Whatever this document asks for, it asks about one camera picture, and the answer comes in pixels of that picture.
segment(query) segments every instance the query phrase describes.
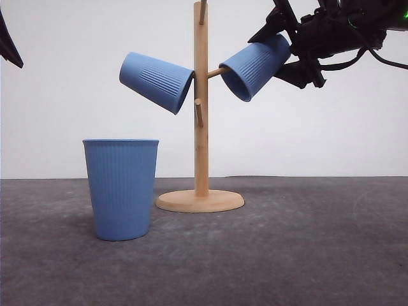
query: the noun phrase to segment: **white wall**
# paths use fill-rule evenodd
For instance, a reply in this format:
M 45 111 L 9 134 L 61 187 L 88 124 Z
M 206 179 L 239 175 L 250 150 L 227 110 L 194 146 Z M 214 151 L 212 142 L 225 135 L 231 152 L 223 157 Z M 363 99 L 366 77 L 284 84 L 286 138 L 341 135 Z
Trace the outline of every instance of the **white wall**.
M 2 62 L 2 178 L 86 177 L 84 138 L 160 139 L 156 176 L 193 176 L 193 91 L 174 116 L 118 80 L 130 51 L 192 68 L 193 2 L 3 0 L 25 66 Z M 212 69 L 245 47 L 272 0 L 208 3 Z M 291 3 L 298 17 L 317 6 Z M 407 33 L 389 33 L 381 54 L 408 62 L 407 51 Z M 250 103 L 211 79 L 211 176 L 407 175 L 408 71 L 367 54 L 325 76 L 323 89 L 273 79 Z

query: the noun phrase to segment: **black object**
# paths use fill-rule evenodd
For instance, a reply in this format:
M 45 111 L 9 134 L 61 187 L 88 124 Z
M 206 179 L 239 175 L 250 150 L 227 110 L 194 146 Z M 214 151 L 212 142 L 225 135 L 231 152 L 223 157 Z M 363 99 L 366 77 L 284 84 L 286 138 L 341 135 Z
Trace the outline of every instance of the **black object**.
M 318 0 L 320 7 L 313 15 L 297 21 L 288 0 L 273 0 L 276 7 L 250 40 L 262 42 L 281 31 L 291 39 L 291 52 L 298 62 L 285 64 L 275 75 L 299 88 L 309 83 L 322 87 L 326 80 L 321 70 L 350 67 L 368 50 L 377 60 L 408 69 L 407 65 L 387 61 L 374 50 L 383 46 L 387 30 L 408 30 L 408 0 Z M 318 59 L 360 49 L 352 61 L 320 65 Z
M 0 53 L 6 61 L 12 62 L 14 65 L 23 68 L 23 60 L 18 54 L 18 51 L 13 43 L 13 40 L 8 34 L 6 22 L 4 22 L 3 14 L 0 9 Z

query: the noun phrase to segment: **hanging cup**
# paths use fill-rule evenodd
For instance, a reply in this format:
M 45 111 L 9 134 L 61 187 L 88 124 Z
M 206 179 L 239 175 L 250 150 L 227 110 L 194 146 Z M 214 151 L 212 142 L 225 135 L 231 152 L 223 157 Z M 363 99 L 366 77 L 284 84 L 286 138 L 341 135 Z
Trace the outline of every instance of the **hanging cup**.
M 249 102 L 289 59 L 289 43 L 280 34 L 262 43 L 251 43 L 219 65 L 229 68 L 221 75 L 228 88 Z
M 119 80 L 176 115 L 186 98 L 193 73 L 170 62 L 132 52 L 122 64 Z

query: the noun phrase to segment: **blue ribbed cup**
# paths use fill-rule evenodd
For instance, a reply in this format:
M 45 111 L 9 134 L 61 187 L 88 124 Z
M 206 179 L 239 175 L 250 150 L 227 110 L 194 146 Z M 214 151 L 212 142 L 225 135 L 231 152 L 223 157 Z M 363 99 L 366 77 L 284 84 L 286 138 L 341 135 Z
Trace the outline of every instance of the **blue ribbed cup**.
M 170 62 L 129 53 L 120 69 L 119 80 L 176 115 L 186 98 L 193 73 Z
M 84 140 L 96 236 L 119 241 L 149 230 L 158 140 Z
M 280 34 L 262 43 L 251 43 L 219 67 L 229 68 L 222 79 L 241 100 L 249 102 L 289 59 L 289 43 Z

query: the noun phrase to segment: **upside-down blue cup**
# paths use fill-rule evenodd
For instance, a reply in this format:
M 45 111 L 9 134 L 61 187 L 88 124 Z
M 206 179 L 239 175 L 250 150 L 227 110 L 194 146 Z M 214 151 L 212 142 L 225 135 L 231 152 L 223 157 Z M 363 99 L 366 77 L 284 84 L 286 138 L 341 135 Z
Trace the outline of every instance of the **upside-down blue cup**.
M 153 57 L 129 53 L 120 69 L 122 84 L 175 115 L 193 79 L 193 70 Z
M 119 241 L 149 230 L 158 140 L 84 140 L 96 236 Z
M 219 65 L 229 68 L 222 79 L 241 100 L 249 102 L 289 59 L 289 43 L 280 34 L 262 43 L 251 43 Z

